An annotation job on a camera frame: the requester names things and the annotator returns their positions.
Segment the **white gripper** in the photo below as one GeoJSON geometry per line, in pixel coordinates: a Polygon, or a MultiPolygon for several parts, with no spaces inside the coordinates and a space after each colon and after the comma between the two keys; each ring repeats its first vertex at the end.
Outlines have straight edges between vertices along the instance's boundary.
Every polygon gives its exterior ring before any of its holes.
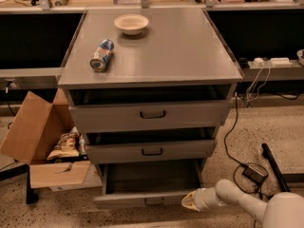
{"type": "Polygon", "coordinates": [[[184,208],[197,212],[216,208],[218,204],[219,199],[215,188],[200,188],[191,191],[181,201],[184,208]]]}

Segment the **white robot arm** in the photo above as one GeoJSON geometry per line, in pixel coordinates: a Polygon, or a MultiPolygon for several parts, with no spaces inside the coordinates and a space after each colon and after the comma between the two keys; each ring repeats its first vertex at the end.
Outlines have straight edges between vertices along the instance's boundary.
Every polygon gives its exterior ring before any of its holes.
{"type": "Polygon", "coordinates": [[[188,193],[181,205],[194,211],[238,205],[262,228],[304,228],[304,198],[291,192],[275,194],[268,202],[241,191],[230,180],[188,193]]]}

